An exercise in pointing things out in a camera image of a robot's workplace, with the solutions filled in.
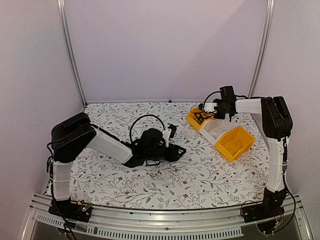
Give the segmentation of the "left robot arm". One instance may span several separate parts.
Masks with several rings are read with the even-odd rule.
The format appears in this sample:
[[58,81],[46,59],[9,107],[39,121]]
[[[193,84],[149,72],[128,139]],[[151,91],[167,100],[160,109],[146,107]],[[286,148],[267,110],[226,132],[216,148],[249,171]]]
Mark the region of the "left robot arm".
[[51,175],[55,209],[63,217],[70,217],[75,211],[69,202],[71,168],[84,149],[96,150],[128,168],[156,166],[161,161],[174,163],[186,153],[185,148],[170,142],[176,130],[173,124],[164,126],[163,130],[149,128],[140,138],[125,142],[93,124],[84,112],[54,126],[51,141],[47,144],[50,151],[47,171]]

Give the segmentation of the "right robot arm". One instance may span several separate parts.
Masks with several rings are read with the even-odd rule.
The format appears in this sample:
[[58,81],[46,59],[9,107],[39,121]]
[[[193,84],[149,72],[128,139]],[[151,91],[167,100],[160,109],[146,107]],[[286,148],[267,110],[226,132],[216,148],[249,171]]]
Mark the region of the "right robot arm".
[[219,118],[235,114],[256,114],[262,119],[263,133],[269,147],[269,176],[263,193],[265,201],[259,206],[262,218],[269,218],[278,210],[278,203],[285,199],[288,165],[288,144],[293,121],[282,96],[243,97],[234,93],[232,86],[219,89],[220,99],[215,99],[213,112]]

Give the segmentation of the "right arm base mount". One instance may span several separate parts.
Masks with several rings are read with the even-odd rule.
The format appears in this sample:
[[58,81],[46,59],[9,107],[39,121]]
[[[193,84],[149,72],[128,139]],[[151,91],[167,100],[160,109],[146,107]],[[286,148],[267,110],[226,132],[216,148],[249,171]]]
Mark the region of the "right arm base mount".
[[265,189],[262,203],[242,206],[240,215],[245,223],[262,221],[257,224],[257,229],[265,235],[273,234],[283,220],[285,213],[283,202],[286,195],[285,189],[277,192]]

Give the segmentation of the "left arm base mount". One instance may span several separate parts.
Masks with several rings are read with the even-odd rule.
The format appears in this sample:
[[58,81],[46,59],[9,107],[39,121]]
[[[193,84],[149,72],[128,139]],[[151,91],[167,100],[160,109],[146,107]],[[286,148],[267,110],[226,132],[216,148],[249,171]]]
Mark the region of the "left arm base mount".
[[54,187],[51,185],[52,196],[48,212],[67,220],[75,220],[88,223],[92,214],[92,203],[84,200],[72,202],[69,197],[67,200],[58,200],[54,195]]

